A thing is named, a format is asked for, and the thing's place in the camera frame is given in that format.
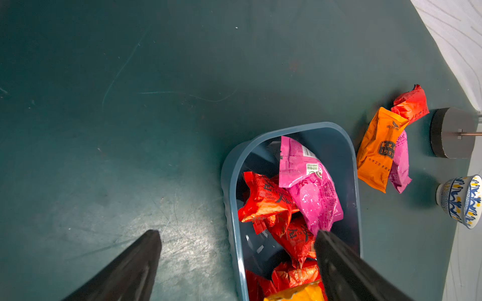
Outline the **small magenta tea bag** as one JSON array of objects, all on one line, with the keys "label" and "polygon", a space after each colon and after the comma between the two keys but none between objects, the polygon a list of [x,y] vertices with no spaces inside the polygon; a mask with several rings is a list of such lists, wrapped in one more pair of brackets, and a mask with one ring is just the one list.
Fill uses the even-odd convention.
[{"label": "small magenta tea bag", "polygon": [[396,142],[389,180],[400,194],[403,193],[412,181],[409,177],[409,148],[407,143],[407,133],[405,130]]}]

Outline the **blue plastic storage box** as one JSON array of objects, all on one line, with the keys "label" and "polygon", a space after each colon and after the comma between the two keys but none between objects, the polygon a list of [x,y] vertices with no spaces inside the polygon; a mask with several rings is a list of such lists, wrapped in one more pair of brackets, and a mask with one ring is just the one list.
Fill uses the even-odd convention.
[{"label": "blue plastic storage box", "polygon": [[335,182],[344,218],[331,229],[360,257],[363,253],[360,197],[356,155],[350,136],[339,125],[318,122],[266,132],[233,148],[223,162],[220,182],[223,190],[228,240],[238,298],[249,299],[246,271],[270,277],[273,269],[288,260],[288,254],[269,233],[257,235],[251,223],[241,223],[238,210],[248,193],[243,179],[246,171],[269,177],[279,172],[279,162],[269,144],[291,137],[314,153]]}]

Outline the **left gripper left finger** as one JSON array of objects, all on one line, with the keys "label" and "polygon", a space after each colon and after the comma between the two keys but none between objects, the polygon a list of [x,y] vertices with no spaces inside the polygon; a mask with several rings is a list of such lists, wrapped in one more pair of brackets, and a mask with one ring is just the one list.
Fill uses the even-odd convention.
[{"label": "left gripper left finger", "polygon": [[159,231],[146,231],[65,300],[149,300],[161,251]]}]

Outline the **large magenta tea bag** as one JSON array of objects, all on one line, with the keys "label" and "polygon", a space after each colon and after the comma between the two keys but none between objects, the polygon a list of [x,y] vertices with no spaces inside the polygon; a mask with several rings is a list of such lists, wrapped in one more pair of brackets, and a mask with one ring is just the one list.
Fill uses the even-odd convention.
[{"label": "large magenta tea bag", "polygon": [[307,147],[282,136],[279,187],[291,195],[310,232],[330,231],[344,218],[335,183],[321,161]]}]

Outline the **red tea bag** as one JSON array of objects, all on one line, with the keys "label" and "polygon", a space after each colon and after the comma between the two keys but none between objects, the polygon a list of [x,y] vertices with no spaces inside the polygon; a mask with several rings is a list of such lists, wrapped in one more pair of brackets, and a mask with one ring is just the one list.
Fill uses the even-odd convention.
[{"label": "red tea bag", "polygon": [[317,261],[307,261],[302,267],[281,263],[272,272],[272,283],[277,291],[299,287],[320,279]]},{"label": "red tea bag", "polygon": [[424,89],[420,85],[415,85],[411,91],[399,95],[390,110],[407,119],[409,124],[427,116],[429,108]]},{"label": "red tea bag", "polygon": [[282,228],[279,225],[268,227],[268,231],[285,249],[295,267],[301,268],[307,259],[316,259],[315,237],[300,214],[291,220],[284,233],[281,233]]},{"label": "red tea bag", "polygon": [[292,215],[299,209],[291,195],[265,175],[252,171],[244,173],[249,197],[238,210],[238,220],[251,222],[256,234],[269,230],[277,236],[287,232]]},{"label": "red tea bag", "polygon": [[249,270],[246,270],[246,282],[250,301],[264,300],[277,292],[276,287],[270,280]]}]

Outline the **yellow tea bag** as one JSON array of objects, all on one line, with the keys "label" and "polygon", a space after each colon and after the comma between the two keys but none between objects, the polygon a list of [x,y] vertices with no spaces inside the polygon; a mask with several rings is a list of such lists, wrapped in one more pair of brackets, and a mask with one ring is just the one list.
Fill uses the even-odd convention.
[{"label": "yellow tea bag", "polygon": [[265,297],[264,301],[325,301],[327,299],[323,284],[313,282],[275,293]]}]

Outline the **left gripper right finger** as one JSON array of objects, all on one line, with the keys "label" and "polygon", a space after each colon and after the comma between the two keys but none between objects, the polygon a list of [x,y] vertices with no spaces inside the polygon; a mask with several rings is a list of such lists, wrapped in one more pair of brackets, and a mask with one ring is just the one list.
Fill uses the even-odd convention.
[{"label": "left gripper right finger", "polygon": [[411,300],[332,232],[318,232],[315,250],[328,300]]}]

